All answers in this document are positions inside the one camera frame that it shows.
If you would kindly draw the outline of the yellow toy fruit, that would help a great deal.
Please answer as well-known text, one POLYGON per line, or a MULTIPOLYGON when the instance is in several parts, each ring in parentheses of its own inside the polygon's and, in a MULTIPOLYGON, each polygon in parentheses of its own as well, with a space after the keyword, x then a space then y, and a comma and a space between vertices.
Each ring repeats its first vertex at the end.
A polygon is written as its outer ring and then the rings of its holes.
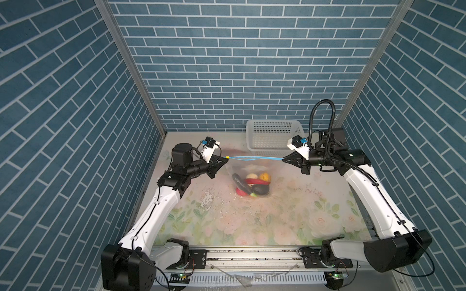
POLYGON ((268 183, 271 182, 271 175, 269 173, 267 173, 267 172, 261 173, 258 176, 258 178, 261 179, 262 181, 265 181, 265 182, 268 182, 268 183))

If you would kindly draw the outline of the white plastic mesh basket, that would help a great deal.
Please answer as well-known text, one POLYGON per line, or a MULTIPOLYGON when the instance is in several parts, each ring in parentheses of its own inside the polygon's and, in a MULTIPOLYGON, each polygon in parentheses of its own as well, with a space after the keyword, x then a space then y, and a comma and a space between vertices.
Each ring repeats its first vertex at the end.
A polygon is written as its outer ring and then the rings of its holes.
POLYGON ((305 136, 299 121, 249 120, 246 123, 246 146, 255 155, 287 155, 288 140, 305 136))

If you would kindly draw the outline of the cream toy food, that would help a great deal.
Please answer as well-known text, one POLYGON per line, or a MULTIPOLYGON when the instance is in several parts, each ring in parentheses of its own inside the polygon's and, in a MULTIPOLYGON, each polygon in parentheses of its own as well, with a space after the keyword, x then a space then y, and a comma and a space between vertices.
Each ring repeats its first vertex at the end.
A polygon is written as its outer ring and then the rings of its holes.
POLYGON ((250 173, 246 176, 246 179, 257 179, 258 175, 255 173, 250 173))

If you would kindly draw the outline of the red toy chili pepper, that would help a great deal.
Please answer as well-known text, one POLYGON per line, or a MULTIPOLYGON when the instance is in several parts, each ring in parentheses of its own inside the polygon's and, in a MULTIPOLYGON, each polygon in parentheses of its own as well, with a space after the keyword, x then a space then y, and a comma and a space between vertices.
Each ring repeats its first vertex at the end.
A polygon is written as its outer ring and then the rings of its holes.
POLYGON ((252 178, 245 179, 245 183, 246 184, 251 184, 251 185, 269 185, 269 184, 271 184, 269 181, 264 181, 262 179, 252 179, 252 178))

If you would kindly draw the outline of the clear zip top bag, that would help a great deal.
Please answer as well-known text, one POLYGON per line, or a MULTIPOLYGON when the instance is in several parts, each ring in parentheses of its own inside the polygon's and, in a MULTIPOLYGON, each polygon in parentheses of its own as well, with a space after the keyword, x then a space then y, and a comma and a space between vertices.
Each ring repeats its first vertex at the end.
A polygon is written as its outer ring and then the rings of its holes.
POLYGON ((246 198, 270 196, 274 175, 282 158, 270 156, 228 156, 226 169, 232 179, 234 193, 246 198))

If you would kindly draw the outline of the black toy avocado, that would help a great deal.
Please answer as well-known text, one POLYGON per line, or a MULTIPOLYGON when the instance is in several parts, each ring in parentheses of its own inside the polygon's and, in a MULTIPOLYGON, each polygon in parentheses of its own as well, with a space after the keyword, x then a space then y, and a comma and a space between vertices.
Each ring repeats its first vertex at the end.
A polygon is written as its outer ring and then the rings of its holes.
POLYGON ((257 196, 265 196, 269 194, 270 187, 268 184, 255 184, 252 186, 252 192, 257 196))

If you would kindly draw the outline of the pink toy fruit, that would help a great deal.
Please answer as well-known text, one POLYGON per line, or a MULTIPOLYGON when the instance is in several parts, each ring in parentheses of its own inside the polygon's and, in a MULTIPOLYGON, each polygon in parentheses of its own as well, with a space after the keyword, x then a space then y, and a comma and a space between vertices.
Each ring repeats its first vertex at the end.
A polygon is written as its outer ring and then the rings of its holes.
POLYGON ((246 192, 244 192, 243 190, 239 189, 239 188, 236 188, 236 194, 238 194, 239 196, 249 196, 249 194, 247 194, 246 192))

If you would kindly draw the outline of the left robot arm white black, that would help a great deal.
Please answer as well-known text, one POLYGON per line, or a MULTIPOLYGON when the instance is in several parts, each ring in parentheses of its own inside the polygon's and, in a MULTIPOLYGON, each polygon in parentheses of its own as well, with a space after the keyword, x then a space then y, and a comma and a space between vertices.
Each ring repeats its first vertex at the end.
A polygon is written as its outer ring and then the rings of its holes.
POLYGON ((148 291, 157 274, 169 267, 186 267, 189 243, 170 239, 152 251, 155 239, 171 211, 180 202, 194 178, 206 174, 213 179, 228 162, 218 141, 206 137, 198 147, 177 144, 167 170, 159 178, 148 207, 117 244, 109 244, 101 254, 103 287, 108 291, 148 291))

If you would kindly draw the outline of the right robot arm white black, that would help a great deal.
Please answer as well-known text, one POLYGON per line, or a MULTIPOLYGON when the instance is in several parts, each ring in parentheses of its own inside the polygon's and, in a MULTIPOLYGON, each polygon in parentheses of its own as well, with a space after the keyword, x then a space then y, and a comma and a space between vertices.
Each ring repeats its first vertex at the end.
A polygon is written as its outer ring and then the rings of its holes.
POLYGON ((383 273, 415 264, 428 253, 432 236, 403 214, 364 151, 348 148, 343 129, 336 134, 332 130, 321 133, 315 144, 296 135, 288 140, 287 147, 292 152, 282 161, 298 167, 302 174, 308 175, 312 167, 318 167, 321 172, 338 172, 344 177, 374 227, 376 237, 372 240, 324 240, 320 251, 323 264, 330 266, 339 259, 350 259, 366 262, 383 273))

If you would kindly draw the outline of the left circuit board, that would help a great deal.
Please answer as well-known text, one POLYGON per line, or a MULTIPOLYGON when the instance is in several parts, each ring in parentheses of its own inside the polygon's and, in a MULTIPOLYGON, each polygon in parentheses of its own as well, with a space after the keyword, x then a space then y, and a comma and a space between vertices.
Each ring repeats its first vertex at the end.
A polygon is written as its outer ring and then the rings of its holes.
POLYGON ((189 274, 170 274, 169 283, 172 284, 189 284, 191 275, 189 274))

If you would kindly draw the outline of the circuit board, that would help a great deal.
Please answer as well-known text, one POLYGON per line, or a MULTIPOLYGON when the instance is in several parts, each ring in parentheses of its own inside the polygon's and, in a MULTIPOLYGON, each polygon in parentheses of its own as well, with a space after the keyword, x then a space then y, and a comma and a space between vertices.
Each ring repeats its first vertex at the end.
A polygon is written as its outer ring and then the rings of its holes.
POLYGON ((189 284, 191 275, 189 274, 170 274, 169 283, 172 284, 189 284))
POLYGON ((337 280, 344 280, 347 277, 345 273, 342 272, 325 272, 325 278, 327 282, 330 281, 337 281, 337 280))

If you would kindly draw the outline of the right circuit board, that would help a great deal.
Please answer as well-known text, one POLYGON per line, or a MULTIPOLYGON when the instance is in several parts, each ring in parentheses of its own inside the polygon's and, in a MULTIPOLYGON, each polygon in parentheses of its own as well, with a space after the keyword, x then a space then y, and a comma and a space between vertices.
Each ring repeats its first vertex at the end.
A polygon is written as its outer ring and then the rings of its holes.
POLYGON ((337 280, 344 280, 347 277, 345 273, 342 272, 325 272, 325 278, 327 282, 330 281, 337 281, 337 280))

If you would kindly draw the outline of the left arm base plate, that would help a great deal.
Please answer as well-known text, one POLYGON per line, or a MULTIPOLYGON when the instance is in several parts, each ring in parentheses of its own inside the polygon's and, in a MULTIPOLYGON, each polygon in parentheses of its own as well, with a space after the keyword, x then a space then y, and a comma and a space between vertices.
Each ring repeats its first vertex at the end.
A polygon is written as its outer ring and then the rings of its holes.
POLYGON ((206 249, 194 249, 188 253, 183 251, 180 261, 167 267, 167 270, 205 269, 207 254, 206 249))

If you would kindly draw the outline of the aluminium front rail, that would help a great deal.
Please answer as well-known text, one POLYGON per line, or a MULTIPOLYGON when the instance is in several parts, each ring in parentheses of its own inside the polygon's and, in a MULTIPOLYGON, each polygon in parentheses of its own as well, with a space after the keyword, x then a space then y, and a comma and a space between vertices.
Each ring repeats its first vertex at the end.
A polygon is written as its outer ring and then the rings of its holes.
MULTIPOLYGON (((306 269, 302 258, 297 251, 303 246, 243 246, 243 247, 201 247, 191 246, 190 250, 206 249, 208 251, 205 269, 198 270, 223 270, 223 271, 259 271, 278 272, 282 270, 322 270, 331 269, 318 268, 306 269)), ((318 249, 317 246, 304 246, 318 249)), ((148 258, 162 270, 167 270, 172 264, 180 261, 183 247, 178 244, 168 246, 156 246, 149 251, 148 258)), ((349 269, 337 268, 340 270, 354 270, 357 266, 362 270, 373 270, 373 268, 362 260, 350 259, 353 267, 349 269)))

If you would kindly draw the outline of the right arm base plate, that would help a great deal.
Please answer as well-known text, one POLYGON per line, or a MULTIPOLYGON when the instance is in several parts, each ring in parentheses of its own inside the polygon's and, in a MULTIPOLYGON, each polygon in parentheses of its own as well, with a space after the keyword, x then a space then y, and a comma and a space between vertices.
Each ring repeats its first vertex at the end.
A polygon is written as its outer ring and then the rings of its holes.
POLYGON ((312 249, 309 247, 301 247, 297 251, 298 255, 302 258, 304 267, 306 269, 349 269, 353 267, 353 262, 350 259, 334 259, 325 263, 320 257, 320 250, 312 249))

